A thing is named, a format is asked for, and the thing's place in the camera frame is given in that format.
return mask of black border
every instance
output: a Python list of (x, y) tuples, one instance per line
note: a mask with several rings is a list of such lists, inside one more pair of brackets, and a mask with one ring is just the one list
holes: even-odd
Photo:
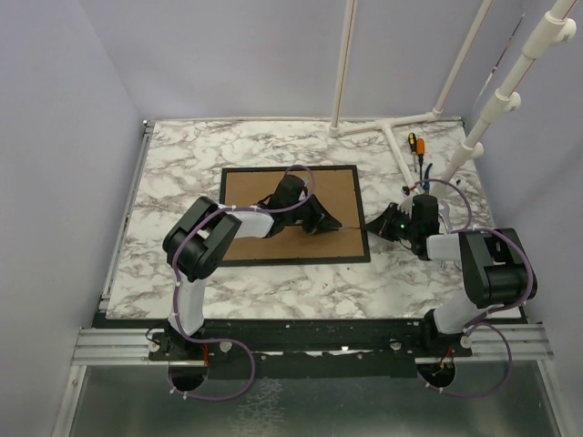
[[(219, 202), (225, 203), (225, 191), (227, 175), (229, 173), (262, 172), (262, 171), (285, 171), (289, 167), (229, 167), (223, 168), (220, 174)], [(304, 259), (234, 259), (223, 260), (221, 267), (252, 267), (252, 266), (305, 266), (312, 264), (352, 264), (360, 262), (371, 262), (371, 251), (368, 245), (368, 232), (364, 228), (363, 198), (361, 196), (361, 186), (358, 180), (358, 168), (355, 165), (343, 166), (313, 166), (310, 170), (316, 172), (320, 170), (351, 170), (353, 173), (354, 193), (356, 195), (356, 208), (361, 227), (361, 239), (363, 241), (364, 254), (360, 257), (344, 258), (304, 258)]]

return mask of marble surface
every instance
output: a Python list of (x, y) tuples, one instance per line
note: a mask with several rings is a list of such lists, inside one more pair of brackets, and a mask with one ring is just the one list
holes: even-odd
[[(399, 127), (423, 137), (432, 175), (465, 138), (461, 122)], [(408, 162), (412, 158), (405, 154)], [(375, 218), (402, 198), (403, 178), (381, 132), (333, 139), (325, 121), (161, 121), (154, 129), (107, 309), (109, 319), (165, 318), (173, 276), (162, 240), (199, 196), (218, 198), (224, 167), (355, 164), (364, 214)], [(472, 162), (458, 174), (476, 225), (491, 226)], [(454, 225), (463, 202), (448, 198)], [(369, 237), (370, 263), (220, 268), (208, 280), (205, 316), (235, 319), (422, 317), (463, 292), (452, 263), (422, 262), (399, 244)]]

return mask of table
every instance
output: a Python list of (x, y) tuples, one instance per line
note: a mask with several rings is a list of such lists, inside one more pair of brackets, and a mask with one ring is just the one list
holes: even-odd
[[(431, 176), (464, 140), (461, 121), (398, 127), (395, 137), (413, 165), (406, 137), (423, 137)], [(402, 198), (403, 178), (381, 132), (330, 138), (318, 120), (159, 121), (154, 127), (107, 308), (108, 319), (162, 319), (169, 314), (173, 276), (162, 240), (199, 196), (218, 199), (224, 167), (291, 164), (358, 167), (364, 215), (373, 219)], [(476, 169), (458, 173), (479, 227), (492, 227)], [(447, 198), (454, 226), (465, 221), (463, 202)], [(463, 292), (453, 263), (423, 262), (399, 244), (369, 238), (371, 262), (220, 268), (208, 280), (207, 318), (418, 318)], [(516, 317), (517, 310), (503, 317)]]

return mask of wall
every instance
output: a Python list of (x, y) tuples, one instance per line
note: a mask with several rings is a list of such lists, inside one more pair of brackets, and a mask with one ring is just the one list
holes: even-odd
[[(81, 0), (144, 117), (330, 117), (344, 1)], [(481, 0), (361, 0), (345, 117), (430, 110)], [(518, 18), (495, 2), (448, 114), (468, 115)]]
[(47, 436), (143, 127), (76, 1), (0, 3), (0, 40), (0, 433)]
[[(527, 35), (552, 1), (525, 2), (517, 40), (485, 92), (485, 103), (519, 55)], [(583, 23), (583, 5), (571, 15)], [(517, 89), (522, 106), (486, 131), (486, 153), (476, 166), (498, 226), (518, 230), (539, 280), (527, 305), (543, 320), (557, 356), (559, 377), (583, 431), (583, 35), (549, 49)], [(473, 115), (476, 120), (478, 111)]]

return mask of brown mat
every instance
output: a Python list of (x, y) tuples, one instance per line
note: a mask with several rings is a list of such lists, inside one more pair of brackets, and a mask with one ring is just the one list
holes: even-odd
[[(308, 235), (301, 226), (289, 226), (270, 239), (235, 239), (222, 266), (261, 266), (369, 262), (371, 255), (364, 230), (363, 203), (356, 166), (311, 168), (316, 196), (343, 228)], [(220, 203), (252, 205), (273, 193), (285, 168), (224, 168)], [(309, 179), (304, 171), (292, 174)]]

